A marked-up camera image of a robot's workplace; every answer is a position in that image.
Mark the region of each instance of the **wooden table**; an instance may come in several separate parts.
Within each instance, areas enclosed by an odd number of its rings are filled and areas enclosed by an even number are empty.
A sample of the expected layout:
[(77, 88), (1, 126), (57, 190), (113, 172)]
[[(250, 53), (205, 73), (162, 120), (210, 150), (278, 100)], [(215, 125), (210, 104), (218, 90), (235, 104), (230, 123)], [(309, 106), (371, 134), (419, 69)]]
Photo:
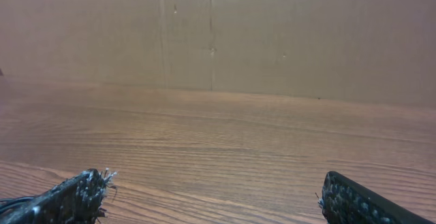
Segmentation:
[(338, 171), (436, 221), (436, 110), (0, 79), (0, 197), (119, 172), (104, 223), (326, 223)]

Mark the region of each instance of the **wooden surface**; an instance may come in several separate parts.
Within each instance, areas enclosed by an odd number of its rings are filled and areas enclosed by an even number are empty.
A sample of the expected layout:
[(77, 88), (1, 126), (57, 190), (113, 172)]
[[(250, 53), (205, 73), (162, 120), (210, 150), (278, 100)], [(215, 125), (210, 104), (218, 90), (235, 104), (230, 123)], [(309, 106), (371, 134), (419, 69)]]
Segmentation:
[(0, 0), (5, 76), (436, 106), (436, 0)]
[(436, 221), (436, 110), (0, 77), (0, 197), (90, 167), (104, 223), (325, 223), (336, 170)]

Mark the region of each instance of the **brown wood grain surface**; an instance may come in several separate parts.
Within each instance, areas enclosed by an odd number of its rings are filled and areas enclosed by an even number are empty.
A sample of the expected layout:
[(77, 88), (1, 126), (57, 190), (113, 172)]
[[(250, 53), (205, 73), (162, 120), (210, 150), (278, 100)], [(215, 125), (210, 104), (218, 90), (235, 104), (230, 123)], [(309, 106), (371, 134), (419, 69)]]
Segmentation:
[(103, 223), (326, 223), (338, 171), (436, 221), (436, 110), (0, 78), (0, 197), (119, 172)]

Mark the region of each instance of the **black object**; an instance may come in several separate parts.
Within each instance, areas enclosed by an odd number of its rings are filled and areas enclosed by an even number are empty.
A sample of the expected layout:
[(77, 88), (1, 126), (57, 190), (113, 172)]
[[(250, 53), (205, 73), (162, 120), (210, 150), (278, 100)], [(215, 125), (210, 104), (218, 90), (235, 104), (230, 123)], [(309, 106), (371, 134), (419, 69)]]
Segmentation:
[(115, 188), (111, 180), (116, 172), (106, 176), (107, 171), (89, 169), (39, 196), (0, 199), (0, 224), (95, 223), (105, 216), (106, 189)]
[(322, 187), (322, 198), (319, 199), (318, 204), (330, 224), (432, 223), (338, 172), (327, 173)]

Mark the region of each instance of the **beige wall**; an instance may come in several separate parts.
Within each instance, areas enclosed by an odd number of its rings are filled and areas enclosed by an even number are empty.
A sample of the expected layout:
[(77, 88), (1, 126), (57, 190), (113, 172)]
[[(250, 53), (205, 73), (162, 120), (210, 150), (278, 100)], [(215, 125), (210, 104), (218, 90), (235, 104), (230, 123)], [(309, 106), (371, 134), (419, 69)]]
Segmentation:
[(436, 105), (436, 0), (0, 0), (5, 76)]

